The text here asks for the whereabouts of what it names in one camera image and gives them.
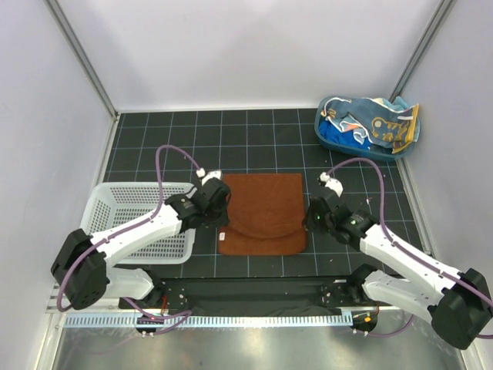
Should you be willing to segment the bright blue cloth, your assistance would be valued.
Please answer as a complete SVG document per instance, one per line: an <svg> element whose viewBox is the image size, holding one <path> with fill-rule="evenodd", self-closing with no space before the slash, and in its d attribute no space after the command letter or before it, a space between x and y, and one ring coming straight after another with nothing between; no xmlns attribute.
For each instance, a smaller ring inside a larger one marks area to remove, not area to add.
<svg viewBox="0 0 493 370"><path fill-rule="evenodd" d="M320 123L318 129L321 136L328 142L350 146L361 150L369 150L371 148L371 142L368 138L364 138L363 141L360 142L354 136L354 132L352 130L342 133L327 121Z"/></svg>

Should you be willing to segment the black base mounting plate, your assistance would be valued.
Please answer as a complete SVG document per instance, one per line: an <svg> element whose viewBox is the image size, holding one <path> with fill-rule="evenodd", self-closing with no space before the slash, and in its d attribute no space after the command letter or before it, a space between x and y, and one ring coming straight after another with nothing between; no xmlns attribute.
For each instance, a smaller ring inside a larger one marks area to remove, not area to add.
<svg viewBox="0 0 493 370"><path fill-rule="evenodd" d="M134 302L145 310L210 317L321 316L375 306L345 276L166 279Z"/></svg>

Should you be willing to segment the aluminium frame post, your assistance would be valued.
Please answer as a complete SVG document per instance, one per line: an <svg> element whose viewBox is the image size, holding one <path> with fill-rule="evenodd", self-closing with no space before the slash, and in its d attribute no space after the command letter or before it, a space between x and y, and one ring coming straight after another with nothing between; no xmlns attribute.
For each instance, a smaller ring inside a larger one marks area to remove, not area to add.
<svg viewBox="0 0 493 370"><path fill-rule="evenodd" d="M403 96L406 86L411 80L411 77L416 72L418 66L424 59L427 51L431 47L435 37L439 33L441 27L445 23L448 15L456 4L456 0L440 0L438 7L434 10L431 19L427 23L419 41L411 53L411 57L407 61L400 77L395 84L389 100L394 101L398 96Z"/></svg>
<svg viewBox="0 0 493 370"><path fill-rule="evenodd" d="M59 27L62 35L67 41L69 48L74 53L76 59L78 60L82 71L85 73L87 79L92 85L96 92L96 95L101 100L101 103L105 107L106 111L112 117L113 120L118 116L118 111L114 107L111 99L109 98L106 89L104 88L96 70L94 69L89 57L84 50L82 43L79 41L69 19L67 18L65 12L63 11L59 1L56 0L44 0L43 1L55 20L55 23Z"/></svg>

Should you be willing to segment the aluminium front rail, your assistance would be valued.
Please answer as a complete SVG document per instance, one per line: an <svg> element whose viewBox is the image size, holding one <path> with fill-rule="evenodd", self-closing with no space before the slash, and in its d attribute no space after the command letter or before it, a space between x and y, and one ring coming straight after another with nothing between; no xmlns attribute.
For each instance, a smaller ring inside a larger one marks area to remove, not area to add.
<svg viewBox="0 0 493 370"><path fill-rule="evenodd" d="M58 295L59 295L59 286L56 284L53 287L52 291L50 292L49 301L48 301L48 304L47 304L47 307L45 310L46 313L52 314L52 313L59 312L58 306L57 306Z"/></svg>

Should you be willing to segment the right aluminium frame post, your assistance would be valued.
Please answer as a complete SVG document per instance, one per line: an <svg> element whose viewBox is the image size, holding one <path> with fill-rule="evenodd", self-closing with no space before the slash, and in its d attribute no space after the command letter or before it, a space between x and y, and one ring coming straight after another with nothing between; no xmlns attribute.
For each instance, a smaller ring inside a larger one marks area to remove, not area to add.
<svg viewBox="0 0 493 370"><path fill-rule="evenodd" d="M407 61L400 77L395 84L389 100L394 101L398 96L403 96L406 86L411 80L411 77L416 72L418 66L424 59L427 51L431 47L435 37L439 33L441 27L445 23L448 15L456 4L456 0L440 0L438 7L434 10L431 19L427 23L419 41L411 53L411 57Z"/></svg>

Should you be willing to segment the brown towel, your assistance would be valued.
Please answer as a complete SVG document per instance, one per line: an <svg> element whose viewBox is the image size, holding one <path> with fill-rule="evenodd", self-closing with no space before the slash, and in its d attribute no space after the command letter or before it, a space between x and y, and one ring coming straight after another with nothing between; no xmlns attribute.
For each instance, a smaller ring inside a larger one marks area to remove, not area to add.
<svg viewBox="0 0 493 370"><path fill-rule="evenodd" d="M307 232L303 177L299 173L226 174L230 223L219 229L226 256L284 256L303 252Z"/></svg>

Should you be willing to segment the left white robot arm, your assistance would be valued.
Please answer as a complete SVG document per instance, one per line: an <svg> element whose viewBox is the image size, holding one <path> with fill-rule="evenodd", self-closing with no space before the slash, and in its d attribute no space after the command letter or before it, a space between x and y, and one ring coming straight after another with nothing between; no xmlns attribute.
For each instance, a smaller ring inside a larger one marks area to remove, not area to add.
<svg viewBox="0 0 493 370"><path fill-rule="evenodd" d="M51 267L59 284L57 309L82 310L100 298L121 298L156 308L166 295L161 280L142 268L122 269L120 261L157 240L203 225L227 225L230 197L228 185L209 177L193 194L161 197L155 210L116 228L96 234L72 231Z"/></svg>

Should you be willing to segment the left aluminium frame post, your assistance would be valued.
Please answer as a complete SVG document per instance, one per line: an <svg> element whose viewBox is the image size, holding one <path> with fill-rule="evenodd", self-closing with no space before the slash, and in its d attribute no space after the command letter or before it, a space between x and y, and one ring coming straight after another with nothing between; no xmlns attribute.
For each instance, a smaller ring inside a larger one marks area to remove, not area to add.
<svg viewBox="0 0 493 370"><path fill-rule="evenodd" d="M89 57L84 50L82 43L79 41L69 19L67 18L65 12L63 11L59 1L56 0L44 0L43 1L55 20L55 23L59 27L62 35L67 41L69 48L74 53L76 59L78 60L82 71L85 73L87 79L92 85L96 92L96 95L101 100L101 103L105 107L106 111L112 117L113 120L118 116L118 111L114 107L111 99L109 98L106 89L104 88L96 70L94 69Z"/></svg>

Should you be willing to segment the white perforated plastic basket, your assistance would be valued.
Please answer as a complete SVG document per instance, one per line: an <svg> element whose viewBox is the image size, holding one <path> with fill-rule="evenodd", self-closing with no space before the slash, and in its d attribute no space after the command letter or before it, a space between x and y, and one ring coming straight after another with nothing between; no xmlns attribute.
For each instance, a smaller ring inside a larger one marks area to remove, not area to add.
<svg viewBox="0 0 493 370"><path fill-rule="evenodd" d="M159 188L153 182L110 182L96 186L86 204L80 227L93 234L118 227L153 211ZM190 258L195 231L188 230L148 244L121 261L122 264L183 264Z"/></svg>

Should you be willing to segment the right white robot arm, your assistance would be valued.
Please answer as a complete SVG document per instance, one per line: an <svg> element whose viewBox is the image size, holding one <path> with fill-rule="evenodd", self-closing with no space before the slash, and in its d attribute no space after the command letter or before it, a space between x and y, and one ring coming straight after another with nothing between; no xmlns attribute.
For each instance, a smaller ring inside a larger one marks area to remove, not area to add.
<svg viewBox="0 0 493 370"><path fill-rule="evenodd" d="M461 272L424 254L384 228L364 210L351 211L327 189L310 198L303 225L330 234L398 273L394 278L371 266L359 267L347 286L356 305L379 301L426 321L454 348L465 350L492 320L488 283L473 268Z"/></svg>

